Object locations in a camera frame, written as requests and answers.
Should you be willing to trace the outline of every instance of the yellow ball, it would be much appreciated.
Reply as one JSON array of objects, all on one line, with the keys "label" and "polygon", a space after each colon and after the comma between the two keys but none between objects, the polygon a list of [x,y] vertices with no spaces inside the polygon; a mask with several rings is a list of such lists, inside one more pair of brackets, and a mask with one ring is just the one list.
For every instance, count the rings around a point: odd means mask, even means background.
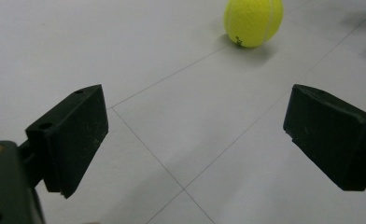
[{"label": "yellow ball", "polygon": [[282,18],[282,0],[229,0],[224,29],[232,42],[254,48],[273,37]]}]

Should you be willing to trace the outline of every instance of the tennis ball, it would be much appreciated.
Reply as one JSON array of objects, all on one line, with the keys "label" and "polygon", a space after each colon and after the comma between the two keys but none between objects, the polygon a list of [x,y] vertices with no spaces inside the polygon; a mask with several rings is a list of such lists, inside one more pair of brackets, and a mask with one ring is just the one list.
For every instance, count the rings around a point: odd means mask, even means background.
[{"label": "tennis ball", "polygon": [[273,37],[282,18],[282,0],[229,0],[224,29],[232,42],[254,48]]}]

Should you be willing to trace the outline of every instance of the white tile floor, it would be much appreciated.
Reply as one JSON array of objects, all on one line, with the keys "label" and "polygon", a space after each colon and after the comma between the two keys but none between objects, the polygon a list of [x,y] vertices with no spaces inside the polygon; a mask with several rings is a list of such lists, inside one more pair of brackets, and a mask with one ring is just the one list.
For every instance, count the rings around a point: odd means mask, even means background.
[{"label": "white tile floor", "polygon": [[239,49],[226,0],[0,1],[0,140],[102,84],[110,132],[49,224],[366,223],[282,129],[294,83],[366,110],[366,0],[284,0],[274,38]]}]

